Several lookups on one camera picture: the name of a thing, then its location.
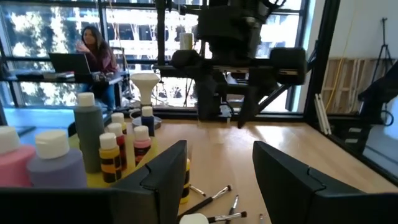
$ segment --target white wall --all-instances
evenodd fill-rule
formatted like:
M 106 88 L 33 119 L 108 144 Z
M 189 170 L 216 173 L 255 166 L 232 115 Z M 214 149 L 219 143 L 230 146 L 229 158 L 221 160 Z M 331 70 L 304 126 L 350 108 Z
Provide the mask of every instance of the white wall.
M 313 10 L 310 9 L 307 23 L 308 30 L 304 45 L 304 47 L 307 48 L 308 54 L 313 50 L 315 41 L 318 38 L 324 3 L 325 0 L 311 0 L 310 3 L 310 8 Z M 382 45 L 381 19 L 387 17 L 386 41 L 387 44 L 389 44 L 391 56 L 393 58 L 398 58 L 397 9 L 398 0 L 341 0 L 329 56 L 343 56 L 351 20 L 354 18 L 345 57 L 377 58 Z M 300 94 L 300 98 L 297 98 L 295 101 L 294 110 L 299 112 L 304 110 L 308 83 L 309 75 L 305 84 L 297 88 L 296 93 Z

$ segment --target yellow cable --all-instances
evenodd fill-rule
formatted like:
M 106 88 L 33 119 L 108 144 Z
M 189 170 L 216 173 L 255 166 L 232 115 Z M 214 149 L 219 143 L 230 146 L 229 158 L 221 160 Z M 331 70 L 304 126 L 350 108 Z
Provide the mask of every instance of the yellow cable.
M 358 0 L 355 0 L 355 2 L 354 2 L 354 13 L 353 13 L 353 18 L 352 18 L 352 20 L 351 20 L 351 24 L 349 25 L 349 30 L 348 30 L 348 36 L 347 36 L 347 40 L 346 40 L 346 45 L 344 46 L 343 55 L 341 56 L 340 62 L 339 62 L 339 64 L 338 64 L 337 74 L 336 74 L 336 78 L 335 78 L 335 81 L 334 81 L 334 84 L 333 84 L 333 89 L 331 90 L 328 103 L 326 104 L 326 107 L 325 107 L 325 111 L 328 110 L 328 108 L 329 108 L 329 106 L 330 106 L 330 103 L 331 103 L 331 99 L 333 99 L 333 95 L 335 94 L 335 91 L 336 91 L 337 82 L 338 82 L 340 73 L 341 73 L 341 71 L 342 71 L 342 69 L 343 69 L 342 64 L 343 64 L 344 56 L 346 55 L 347 46 L 348 46 L 348 42 L 349 42 L 349 37 L 351 36 L 351 31 L 352 31 L 352 29 L 353 29 L 353 24 L 354 24 L 354 20 L 355 20 L 355 17 L 356 17 L 356 13 L 358 12 L 358 10 L 357 10 L 357 8 L 358 8 L 358 7 L 357 7 L 357 5 L 358 5 L 358 4 L 357 4 L 357 1 L 358 1 Z

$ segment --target desk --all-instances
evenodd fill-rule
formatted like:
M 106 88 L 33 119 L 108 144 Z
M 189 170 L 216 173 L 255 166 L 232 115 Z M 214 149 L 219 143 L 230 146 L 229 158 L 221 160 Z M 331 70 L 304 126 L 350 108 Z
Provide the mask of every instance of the desk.
M 398 188 L 379 174 L 357 161 L 306 124 L 248 123 L 238 129 L 236 123 L 201 123 L 197 121 L 163 120 L 156 131 L 158 151 L 162 152 L 176 141 L 186 139 L 192 151 L 191 184 L 213 195 L 228 184 L 233 191 L 200 210 L 210 217 L 226 215 L 234 197 L 239 194 L 237 212 L 247 211 L 248 217 L 232 223 L 258 223 L 264 213 L 271 223 L 257 186 L 252 163 L 252 144 L 267 142 L 290 156 L 359 190 L 398 192 Z M 180 206 L 180 212 L 203 200 L 190 192 L 190 201 Z
M 122 95 L 121 95 L 121 82 L 123 81 L 124 78 L 128 77 L 128 72 L 116 72 L 113 76 L 112 79 L 108 80 L 107 82 L 105 81 L 100 81 L 100 82 L 95 82 L 94 80 L 89 81 L 89 80 L 79 80 L 75 78 L 67 78 L 67 79 L 53 79 L 53 78 L 32 78 L 30 76 L 26 77 L 19 77 L 17 78 L 16 75 L 20 73 L 27 73 L 27 70 L 11 70 L 10 71 L 10 76 L 8 77 L 0 77 L 0 82 L 8 82 L 10 86 L 10 91 L 12 95 L 12 99 L 14 101 L 15 107 L 19 107 L 17 103 L 17 96 L 15 94 L 15 89 L 13 83 L 18 83 L 18 82 L 35 82 L 35 83 L 87 83 L 87 84 L 92 84 L 92 83 L 103 83 L 104 85 L 114 85 L 114 91 L 115 91 L 115 103 L 116 107 L 121 106 L 122 102 Z M 24 133 L 28 133 L 29 131 L 35 129 L 35 127 L 26 127 L 24 130 L 20 131 L 18 134 L 21 136 Z

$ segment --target glass window pane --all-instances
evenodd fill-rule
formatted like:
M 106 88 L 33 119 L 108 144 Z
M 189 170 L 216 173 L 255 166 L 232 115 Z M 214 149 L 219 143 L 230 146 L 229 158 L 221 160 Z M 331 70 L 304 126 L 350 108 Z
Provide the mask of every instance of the glass window pane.
M 145 9 L 107 9 L 108 39 L 111 47 L 123 47 L 126 58 L 157 59 L 157 13 Z M 193 32 L 198 17 L 180 16 L 178 12 L 166 12 L 165 59 L 170 60 L 180 48 L 179 33 Z
M 0 82 L 0 100 L 3 106 L 14 105 L 8 82 Z
M 155 3 L 155 0 L 106 0 L 107 2 L 116 3 Z M 190 4 L 190 5 L 202 5 L 203 0 L 173 0 L 176 4 Z
M 16 69 L 49 70 L 50 62 L 14 62 Z M 75 106 L 78 84 L 69 83 L 21 83 L 22 96 L 27 106 Z
M 75 52 L 81 31 L 100 22 L 97 9 L 2 5 L 13 56 L 46 57 L 48 52 Z
M 107 2 L 116 2 L 116 3 L 155 3 L 155 0 L 105 0 Z
M 293 9 L 293 10 L 300 10 L 302 0 L 287 0 L 286 3 L 282 6 L 282 9 Z
M 257 58 L 268 58 L 274 47 L 294 47 L 299 25 L 298 15 L 271 15 L 267 24 L 262 25 L 261 44 L 257 48 Z
M 154 72 L 153 65 L 129 64 L 130 74 Z M 195 81 L 186 78 L 162 78 L 163 83 L 158 83 L 152 92 L 152 103 L 156 106 L 194 107 L 197 97 L 194 91 Z M 139 100 L 138 88 L 131 82 L 132 99 Z M 187 102 L 185 92 L 188 90 Z

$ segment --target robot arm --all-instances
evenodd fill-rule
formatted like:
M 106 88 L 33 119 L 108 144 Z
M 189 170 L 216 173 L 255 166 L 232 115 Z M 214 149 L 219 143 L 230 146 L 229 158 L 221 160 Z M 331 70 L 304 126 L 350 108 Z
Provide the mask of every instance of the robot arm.
M 248 85 L 242 91 L 244 101 L 239 112 L 239 128 L 269 104 L 270 100 L 259 105 L 265 96 L 274 99 L 271 96 L 280 94 L 272 94 L 278 89 L 277 83 L 286 84 L 285 89 L 304 83 L 307 72 L 304 49 L 274 48 L 270 59 L 255 58 L 262 25 L 283 3 L 285 0 L 275 3 L 210 0 L 208 7 L 195 11 L 198 14 L 197 38 L 209 43 L 213 57 L 205 59 L 195 50 L 178 50 L 170 64 L 195 80 L 199 120 L 211 119 L 215 115 L 213 108 L 220 107 L 220 100 L 214 96 L 220 89 L 223 95 L 228 92 L 223 78 L 226 72 L 249 74 Z M 158 60 L 163 58 L 161 51 L 159 48 Z
M 379 124 L 381 122 L 382 106 L 398 95 L 398 62 L 396 62 L 385 76 L 376 80 L 366 90 L 358 95 L 362 101 L 359 115 Z

